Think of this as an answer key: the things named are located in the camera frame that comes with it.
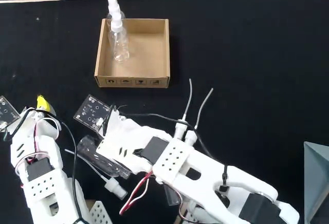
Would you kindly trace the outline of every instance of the gray object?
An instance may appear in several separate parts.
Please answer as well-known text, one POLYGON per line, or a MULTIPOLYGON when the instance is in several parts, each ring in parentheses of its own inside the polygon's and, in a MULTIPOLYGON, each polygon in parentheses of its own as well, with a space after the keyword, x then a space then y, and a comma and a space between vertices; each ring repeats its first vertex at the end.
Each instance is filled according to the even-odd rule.
POLYGON ((304 216, 306 224, 329 223, 329 147, 304 142, 304 216))

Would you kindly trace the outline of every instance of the wire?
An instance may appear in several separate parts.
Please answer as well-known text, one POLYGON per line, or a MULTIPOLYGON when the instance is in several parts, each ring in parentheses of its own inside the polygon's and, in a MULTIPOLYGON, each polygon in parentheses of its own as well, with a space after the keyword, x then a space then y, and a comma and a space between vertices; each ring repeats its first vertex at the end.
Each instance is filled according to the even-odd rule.
POLYGON ((181 120, 175 120, 175 119, 171 119, 171 118, 168 118, 166 116, 163 116, 163 115, 159 115, 159 114, 125 114, 123 112, 121 112, 122 115, 124 116, 135 116, 135 117, 148 117, 148 116, 156 116, 156 117, 160 117, 162 119, 165 119, 165 120, 168 120, 168 121, 171 121, 171 122, 175 122, 175 123, 180 123, 180 124, 183 124, 183 125, 187 125, 188 128, 190 128, 191 130, 193 130, 196 134, 196 137, 198 138, 199 142, 200 142, 200 145, 202 147, 202 149, 204 150, 204 152, 207 154, 207 156, 209 156, 210 158, 212 159, 215 159, 212 154, 209 152, 209 150, 207 149, 207 147, 205 146, 205 144, 202 142, 202 139, 201 139, 201 136, 199 135, 199 133, 197 132, 197 130, 194 128, 193 125, 190 125, 188 122, 186 121, 181 121, 181 120))
POLYGON ((214 88, 211 88, 211 90, 209 91, 209 93, 207 94, 206 98, 204 99, 203 103, 200 106, 199 112, 197 114, 197 119, 196 119, 196 123, 195 123, 195 129, 197 129, 197 126, 199 125, 199 120, 200 120, 200 115, 201 115, 201 111, 204 107, 204 105, 206 104, 208 98, 210 97, 211 93, 214 91, 214 88))
POLYGON ((56 129, 57 129, 57 135, 56 135, 55 140, 58 139, 58 137, 59 137, 59 135, 60 135, 60 127, 58 126, 58 123, 56 122, 56 120, 53 119, 53 118, 45 117, 45 118, 42 118, 42 119, 38 120, 38 121, 36 122, 35 126, 37 126, 37 124, 38 124, 40 121, 42 121, 42 120, 51 120, 51 121, 55 124, 56 129))
POLYGON ((38 151, 38 152, 33 152, 31 154, 28 154, 24 157, 22 157, 18 163, 16 164, 15 166, 15 173, 19 176, 19 172, 18 172, 18 169, 19 169, 19 166, 24 162, 25 159, 27 159, 28 157, 32 157, 32 156, 36 156, 36 155, 46 155, 48 158, 49 158, 49 154, 45 151, 38 151))
MULTIPOLYGON (((73 151, 70 151, 70 150, 68 150, 68 149, 65 149, 64 150, 65 152, 68 152, 68 153, 70 153, 70 154, 72 154, 72 155, 74 155, 74 152, 73 151)), ((81 159, 81 160, 83 160, 85 163, 87 163, 87 165, 88 166, 90 166, 90 168, 92 169, 92 170, 94 170, 95 171, 95 173, 96 174, 98 174, 98 176, 99 177, 101 177, 103 180, 104 180, 104 178, 106 178, 104 175, 102 175, 100 172, 98 172, 97 171, 97 169, 89 162, 89 161, 87 161, 86 159, 84 159, 82 156, 80 156, 80 155, 78 155, 78 157, 81 159)))
POLYGON ((73 190, 73 197, 74 197, 74 202, 75 202, 76 209, 77 209, 77 212, 78 212, 78 216, 79 216, 79 218, 82 218, 81 209, 80 209, 78 199, 77 199, 77 190, 76 190, 76 166, 77 166, 77 154, 78 154, 77 143, 76 143, 76 140, 74 139, 74 136, 73 136, 71 130, 68 128, 68 126, 63 121, 61 123, 62 123, 62 125, 64 125, 66 127, 68 133, 71 136, 73 144, 74 144, 74 159, 73 159, 73 171, 72 171, 72 190, 73 190))
POLYGON ((129 199, 127 200, 127 202, 125 202, 125 204, 122 206, 121 210, 119 211, 119 214, 122 215, 126 210, 128 210, 131 207, 131 201, 132 198, 134 197, 134 195, 136 194, 136 192, 139 190, 139 188, 142 186, 142 184, 151 177, 151 175, 153 174, 152 171, 150 171, 148 174, 145 175, 144 178, 142 178, 138 184, 135 186, 135 188, 133 189, 129 199))
POLYGON ((186 108, 185 108, 184 116, 186 116, 187 111, 189 110, 189 107, 190 107, 190 104, 191 104, 191 100, 192 100, 192 92, 193 92, 193 89, 192 89, 192 80, 189 79, 189 82, 190 82, 190 96, 189 96, 189 100, 187 101, 187 105, 186 105, 186 108))
POLYGON ((35 123, 34 131, 33 131, 33 141, 34 141, 34 150, 35 150, 35 152, 38 151, 38 146, 37 146, 37 144, 36 144, 36 140, 35 140, 35 137, 36 137, 36 131, 37 131, 38 123, 39 123, 41 120, 51 120, 51 121, 55 124, 55 126, 56 126, 56 130, 57 130, 57 135, 56 135, 55 140, 58 139, 58 137, 59 137, 59 135, 60 135, 60 128, 59 128, 59 126, 58 126, 58 124, 57 124, 57 122, 56 122, 55 119, 53 119, 53 118, 49 118, 49 117, 45 117, 45 118, 41 118, 40 120, 38 120, 38 121, 35 123))
POLYGON ((24 123, 25 119, 27 118, 29 112, 34 111, 34 110, 35 110, 35 108, 33 108, 33 107, 28 108, 27 110, 25 110, 25 113, 24 113, 23 117, 21 118, 21 121, 19 122, 19 124, 17 125, 17 127, 15 128, 15 130, 13 131, 13 133, 12 133, 11 135, 10 135, 10 134, 9 134, 9 135, 8 135, 8 134, 5 134, 5 136, 4 136, 4 138, 3 138, 3 141, 5 141, 5 142, 9 142, 9 141, 11 141, 12 138, 15 136, 15 134, 18 132, 18 130, 19 130, 19 129, 21 128, 21 126, 23 125, 23 123, 24 123))
POLYGON ((150 181, 150 179, 147 179, 147 180, 146 180, 145 190, 144 190, 144 192, 142 193, 142 195, 140 195, 139 197, 134 198, 134 199, 130 202, 129 205, 132 205, 134 202, 136 202, 138 199, 141 199, 141 198, 146 194, 146 192, 148 191, 148 187, 149 187, 149 181, 150 181))
POLYGON ((192 220, 189 220, 189 219, 187 219, 186 217, 184 217, 183 214, 181 213, 181 207, 182 207, 182 205, 183 205, 183 198, 182 198, 181 194, 178 192, 178 190, 172 188, 172 187, 169 186, 169 185, 167 185, 167 186, 168 186, 169 188, 171 188, 171 189, 177 194, 177 196, 178 196, 179 199, 180 199, 179 208, 178 208, 178 215, 179 215, 179 217, 180 217, 182 220, 184 220, 184 221, 186 221, 186 222, 189 222, 189 223, 197 223, 197 224, 218 224, 218 223, 204 223, 204 222, 200 222, 200 221, 192 221, 192 220))

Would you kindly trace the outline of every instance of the red wire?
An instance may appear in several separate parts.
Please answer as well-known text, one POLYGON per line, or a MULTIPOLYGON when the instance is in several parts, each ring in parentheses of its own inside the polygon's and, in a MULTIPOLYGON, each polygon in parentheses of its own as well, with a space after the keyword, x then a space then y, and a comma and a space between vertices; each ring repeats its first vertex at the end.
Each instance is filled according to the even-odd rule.
POLYGON ((144 178, 142 178, 142 180, 138 183, 138 187, 132 192, 131 196, 130 196, 130 200, 128 201, 128 203, 126 204, 126 207, 122 210, 121 214, 123 214, 125 211, 127 211, 132 205, 130 205, 130 202, 132 201, 133 197, 135 196, 135 194, 138 192, 139 188, 144 184, 144 182, 151 177, 151 175, 153 174, 152 171, 150 171, 148 174, 145 175, 144 178))

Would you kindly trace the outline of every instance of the white 3d-printed part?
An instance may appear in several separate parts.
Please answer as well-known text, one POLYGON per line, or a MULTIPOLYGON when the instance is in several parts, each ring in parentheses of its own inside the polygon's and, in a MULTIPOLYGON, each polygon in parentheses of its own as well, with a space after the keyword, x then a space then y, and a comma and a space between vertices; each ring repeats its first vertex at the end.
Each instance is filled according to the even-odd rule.
POLYGON ((96 201, 89 213, 93 224, 112 224, 112 221, 101 201, 96 201))
POLYGON ((166 183, 172 183, 194 148, 188 144, 178 140, 172 139, 162 152, 161 156, 153 166, 153 173, 155 176, 166 180, 166 183))

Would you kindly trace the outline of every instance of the black cable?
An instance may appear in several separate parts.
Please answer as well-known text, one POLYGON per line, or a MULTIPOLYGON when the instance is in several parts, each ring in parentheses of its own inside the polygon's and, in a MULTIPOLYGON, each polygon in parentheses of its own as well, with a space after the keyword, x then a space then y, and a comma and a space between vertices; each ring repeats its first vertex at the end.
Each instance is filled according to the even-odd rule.
POLYGON ((204 150, 204 152, 212 159, 215 159, 212 154, 209 152, 209 150, 207 149, 207 147, 205 146, 205 144, 202 142, 202 139, 201 139, 201 136, 199 135, 199 133, 197 132, 197 130, 194 128, 193 125, 190 125, 188 122, 186 121, 181 121, 181 120, 175 120, 175 119, 171 119, 171 118, 168 118, 166 116, 163 116, 163 115, 159 115, 159 114, 125 114, 123 112, 120 112, 122 115, 124 116, 135 116, 135 117, 147 117, 147 116, 157 116, 157 117, 160 117, 160 118, 163 118, 165 120, 168 120, 168 121, 172 121, 172 122, 175 122, 175 123, 180 123, 180 124, 183 124, 183 125, 186 125, 188 128, 190 128, 191 130, 193 130, 196 134, 196 137, 198 138, 199 142, 200 142, 200 145, 202 147, 202 149, 204 150))
POLYGON ((40 109, 35 109, 35 108, 29 108, 28 110, 26 110, 26 112, 23 115, 21 121, 19 122, 19 124, 15 128, 14 132, 11 135, 8 135, 8 134, 5 135, 4 141, 11 141, 12 140, 12 138, 18 132, 18 130, 21 128, 21 126, 23 125, 24 121, 26 120, 28 114, 31 111, 36 111, 36 112, 44 113, 44 114, 46 114, 48 116, 51 116, 52 118, 58 120, 64 127, 66 127, 68 133, 70 134, 71 139, 72 139, 73 144, 74 144, 74 149, 75 149, 74 150, 73 171, 72 171, 72 191, 73 191, 73 199, 74 199, 74 202, 75 202, 75 205, 76 205, 76 209, 77 209, 77 212, 78 212, 78 216, 79 216, 79 218, 74 223, 78 223, 78 222, 82 221, 85 224, 89 224, 87 221, 85 221, 82 218, 81 209, 80 209, 80 206, 79 206, 79 203, 78 203, 78 198, 77 198, 77 191, 76 191, 76 164, 77 164, 77 154, 78 154, 78 151, 77 151, 76 140, 74 139, 74 136, 73 136, 71 130, 68 128, 68 126, 63 121, 61 121, 58 117, 56 117, 55 115, 53 115, 52 113, 50 113, 48 111, 40 110, 40 109))

